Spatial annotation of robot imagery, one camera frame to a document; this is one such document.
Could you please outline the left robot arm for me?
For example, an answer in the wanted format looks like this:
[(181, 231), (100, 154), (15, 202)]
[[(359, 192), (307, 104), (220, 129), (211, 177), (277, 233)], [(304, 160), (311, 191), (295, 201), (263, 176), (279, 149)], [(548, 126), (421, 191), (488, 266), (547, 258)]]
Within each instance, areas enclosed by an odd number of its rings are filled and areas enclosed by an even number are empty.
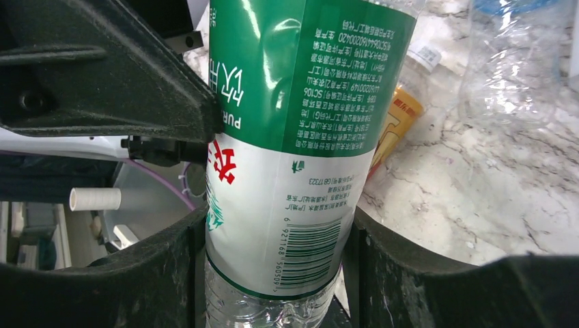
[(2, 1), (1, 149), (202, 163), (223, 130), (184, 61), (205, 1)]

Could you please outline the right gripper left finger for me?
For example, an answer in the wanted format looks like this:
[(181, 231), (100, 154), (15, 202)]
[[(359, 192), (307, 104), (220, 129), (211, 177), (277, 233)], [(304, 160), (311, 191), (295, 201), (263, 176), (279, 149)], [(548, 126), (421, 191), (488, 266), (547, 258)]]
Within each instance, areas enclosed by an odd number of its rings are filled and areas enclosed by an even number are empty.
[(2, 327), (204, 327), (204, 208), (87, 267), (1, 265)]

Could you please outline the green white label bottle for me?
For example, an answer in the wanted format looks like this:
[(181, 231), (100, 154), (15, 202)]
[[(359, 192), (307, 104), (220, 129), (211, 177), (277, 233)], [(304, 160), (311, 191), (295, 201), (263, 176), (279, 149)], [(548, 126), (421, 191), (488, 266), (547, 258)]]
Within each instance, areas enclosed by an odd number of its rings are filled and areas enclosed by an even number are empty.
[(318, 327), (423, 1), (211, 1), (208, 327)]

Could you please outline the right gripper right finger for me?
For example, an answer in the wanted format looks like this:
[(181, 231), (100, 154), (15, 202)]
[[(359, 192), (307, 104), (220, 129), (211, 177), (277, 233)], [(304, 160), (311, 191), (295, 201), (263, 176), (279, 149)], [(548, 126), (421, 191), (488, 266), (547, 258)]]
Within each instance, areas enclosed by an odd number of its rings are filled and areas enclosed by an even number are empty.
[(357, 208), (343, 252), (355, 327), (577, 327), (578, 257), (475, 266), (430, 251)]

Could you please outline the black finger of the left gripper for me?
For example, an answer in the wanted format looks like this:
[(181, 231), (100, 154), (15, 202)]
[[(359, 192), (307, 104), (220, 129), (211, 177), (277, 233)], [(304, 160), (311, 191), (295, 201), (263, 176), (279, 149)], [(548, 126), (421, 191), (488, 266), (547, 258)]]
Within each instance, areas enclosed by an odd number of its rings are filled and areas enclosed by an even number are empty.
[(216, 94), (169, 44), (192, 30), (186, 1), (2, 1), (1, 126), (211, 141)]

